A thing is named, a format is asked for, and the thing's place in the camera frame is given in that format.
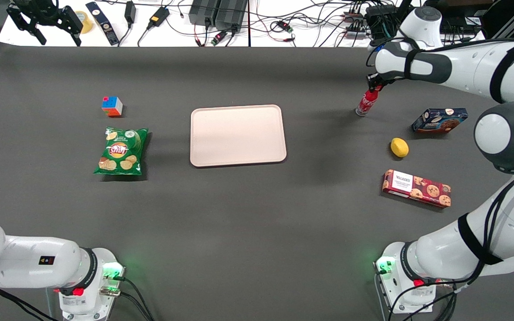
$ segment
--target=lemon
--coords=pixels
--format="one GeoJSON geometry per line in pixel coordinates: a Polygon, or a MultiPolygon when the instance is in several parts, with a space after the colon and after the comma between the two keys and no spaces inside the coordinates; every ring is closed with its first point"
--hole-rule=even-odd
{"type": "Polygon", "coordinates": [[[398,157],[406,157],[408,152],[410,152],[410,148],[408,148],[408,143],[402,138],[394,138],[390,143],[390,149],[394,153],[394,155],[398,157]]]}

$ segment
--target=red cookie box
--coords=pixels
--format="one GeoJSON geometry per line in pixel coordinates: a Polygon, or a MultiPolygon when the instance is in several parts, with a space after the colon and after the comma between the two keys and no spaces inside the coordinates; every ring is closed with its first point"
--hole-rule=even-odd
{"type": "Polygon", "coordinates": [[[439,207],[451,206],[451,187],[394,170],[384,174],[382,191],[439,207]]]}

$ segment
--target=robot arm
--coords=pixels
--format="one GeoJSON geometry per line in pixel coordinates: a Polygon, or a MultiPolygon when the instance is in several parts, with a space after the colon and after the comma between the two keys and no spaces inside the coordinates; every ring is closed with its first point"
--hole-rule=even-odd
{"type": "Polygon", "coordinates": [[[396,79],[437,83],[499,103],[514,101],[514,39],[443,47],[434,8],[416,8],[377,53],[371,87],[396,79]]]}
{"type": "MultiPolygon", "coordinates": [[[[498,171],[514,175],[514,39],[443,47],[440,20],[433,8],[414,9],[396,39],[377,53],[377,74],[369,75],[369,86],[412,79],[493,98],[500,105],[479,116],[475,143],[498,171]]],[[[413,313],[433,302],[436,279],[467,280],[478,266],[479,276],[514,272],[514,178],[511,181],[510,189],[502,187],[448,226],[384,250],[375,264],[394,313],[413,313]],[[505,193],[496,221],[489,224],[494,231],[489,244],[484,242],[485,219],[501,191],[505,193]],[[414,286],[424,287],[400,295],[414,286]]],[[[431,312],[431,306],[423,312],[431,312]]]]}
{"type": "Polygon", "coordinates": [[[51,237],[9,236],[0,227],[0,288],[54,288],[63,318],[106,321],[124,268],[109,250],[51,237]]]}
{"type": "Polygon", "coordinates": [[[41,45],[47,43],[47,39],[37,29],[37,25],[63,29],[71,35],[77,46],[80,46],[82,22],[70,6],[59,9],[52,0],[11,0],[7,12],[19,30],[27,30],[41,45]],[[27,23],[22,15],[27,16],[30,22],[27,23]]]}

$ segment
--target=red button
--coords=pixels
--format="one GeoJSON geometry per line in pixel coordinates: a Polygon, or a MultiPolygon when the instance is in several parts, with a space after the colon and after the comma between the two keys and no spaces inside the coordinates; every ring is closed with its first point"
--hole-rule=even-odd
{"type": "Polygon", "coordinates": [[[76,296],[81,296],[84,292],[84,289],[79,287],[79,288],[76,288],[73,290],[73,295],[76,295],[76,296]]]}

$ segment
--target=red bottle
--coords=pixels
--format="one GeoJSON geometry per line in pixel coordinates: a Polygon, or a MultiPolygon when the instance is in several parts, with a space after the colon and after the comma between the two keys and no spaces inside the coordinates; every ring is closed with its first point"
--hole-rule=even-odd
{"type": "Polygon", "coordinates": [[[358,107],[356,108],[357,115],[364,117],[368,114],[368,111],[378,99],[378,93],[381,89],[382,87],[378,86],[373,91],[370,91],[370,89],[366,91],[365,95],[362,97],[361,103],[358,104],[358,107]]]}

